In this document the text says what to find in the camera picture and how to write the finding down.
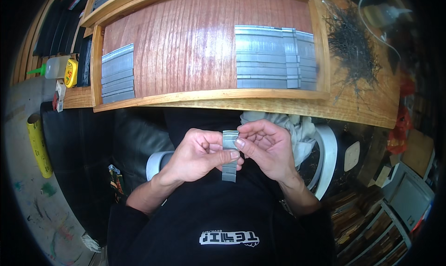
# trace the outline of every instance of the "cardboard tube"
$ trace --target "cardboard tube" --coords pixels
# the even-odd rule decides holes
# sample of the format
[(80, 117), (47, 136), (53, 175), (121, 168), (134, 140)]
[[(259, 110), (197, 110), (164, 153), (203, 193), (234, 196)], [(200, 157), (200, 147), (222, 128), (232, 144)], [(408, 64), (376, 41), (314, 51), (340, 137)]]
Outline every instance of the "cardboard tube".
[(43, 139), (42, 122), (39, 114), (33, 114), (26, 122), (28, 135), (30, 136), (31, 147), (36, 157), (37, 165), (44, 178), (50, 178), (53, 175), (53, 169), (49, 163), (48, 153), (46, 151), (45, 141)]

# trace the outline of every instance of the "hand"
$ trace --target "hand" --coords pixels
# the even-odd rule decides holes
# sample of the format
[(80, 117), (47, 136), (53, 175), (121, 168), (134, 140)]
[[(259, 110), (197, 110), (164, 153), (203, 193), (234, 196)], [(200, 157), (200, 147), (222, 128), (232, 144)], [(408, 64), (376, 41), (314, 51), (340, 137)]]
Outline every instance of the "hand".
[(244, 160), (237, 150), (223, 150), (223, 134), (219, 131), (190, 129), (162, 169), (163, 185), (193, 182), (208, 174), (213, 168), (237, 160), (237, 170)]
[(261, 119), (241, 125), (237, 130), (236, 147), (246, 159), (252, 158), (268, 178), (290, 187), (302, 183), (294, 167), (291, 135), (287, 129)]

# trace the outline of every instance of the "metal rack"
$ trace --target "metal rack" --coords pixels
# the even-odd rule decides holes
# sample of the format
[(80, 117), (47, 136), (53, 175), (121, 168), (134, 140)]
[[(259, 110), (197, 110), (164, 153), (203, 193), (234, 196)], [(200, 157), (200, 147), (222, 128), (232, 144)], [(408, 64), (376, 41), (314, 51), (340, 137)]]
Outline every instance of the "metal rack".
[(406, 244), (407, 249), (410, 248), (410, 246), (412, 245), (412, 243), (410, 242), (409, 236), (407, 236), (406, 230), (404, 229), (403, 225), (400, 223), (400, 221), (398, 220), (398, 218), (396, 217), (395, 213), (393, 213), (393, 211), (390, 209), (390, 207), (386, 204), (386, 202), (384, 201), (380, 201), (380, 206), (381, 209), (379, 210), (379, 212), (376, 214), (376, 216), (371, 220), (371, 222), (365, 227), (365, 229), (353, 240), (351, 241), (351, 243), (345, 247), (339, 254), (338, 257), (340, 255), (342, 255), (344, 252), (346, 252), (351, 246), (354, 245), (354, 243), (356, 241), (358, 241), (358, 239), (360, 239), (362, 236), (364, 236), (365, 232), (367, 230), (369, 230), (371, 228), (371, 226), (376, 222), (376, 220), (382, 215), (382, 213), (387, 213), (388, 216), (392, 219), (392, 223), (388, 226), (388, 228), (375, 240), (373, 241), (373, 243), (371, 243), (370, 246), (368, 246), (364, 251), (362, 251), (360, 254), (358, 254), (355, 258), (353, 258), (349, 263), (347, 263), (345, 266), (349, 266), (351, 263), (354, 263), (356, 260), (358, 260), (361, 256), (363, 256), (366, 252), (368, 252), (369, 250), (371, 250), (371, 248), (373, 248), (373, 246), (375, 246), (389, 231), (393, 226), (396, 226), (401, 234), (401, 236), (403, 237), (403, 240), (396, 245), (385, 257), (383, 257), (381, 260), (379, 260), (374, 266), (377, 266), (379, 264), (381, 264), (382, 262), (384, 262), (389, 256), (391, 256), (403, 243)]

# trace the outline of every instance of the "fingernail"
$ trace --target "fingernail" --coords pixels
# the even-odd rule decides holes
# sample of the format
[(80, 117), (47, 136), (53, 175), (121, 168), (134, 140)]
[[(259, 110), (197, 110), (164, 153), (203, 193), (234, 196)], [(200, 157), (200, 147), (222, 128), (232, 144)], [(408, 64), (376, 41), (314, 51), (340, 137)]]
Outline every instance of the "fingernail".
[(236, 139), (236, 146), (239, 149), (243, 149), (243, 147), (245, 146), (245, 141), (241, 140), (241, 139)]
[(240, 157), (240, 153), (237, 150), (231, 151), (231, 159), (238, 159)]

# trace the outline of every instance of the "reddish wood panel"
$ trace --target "reddish wood panel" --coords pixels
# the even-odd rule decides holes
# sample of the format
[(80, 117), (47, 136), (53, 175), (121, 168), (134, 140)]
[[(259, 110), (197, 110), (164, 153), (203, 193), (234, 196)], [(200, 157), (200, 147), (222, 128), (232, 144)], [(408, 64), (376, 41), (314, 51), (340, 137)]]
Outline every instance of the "reddish wood panel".
[(237, 24), (313, 32), (308, 2), (170, 0), (107, 26), (103, 54), (134, 43), (136, 97), (233, 89)]

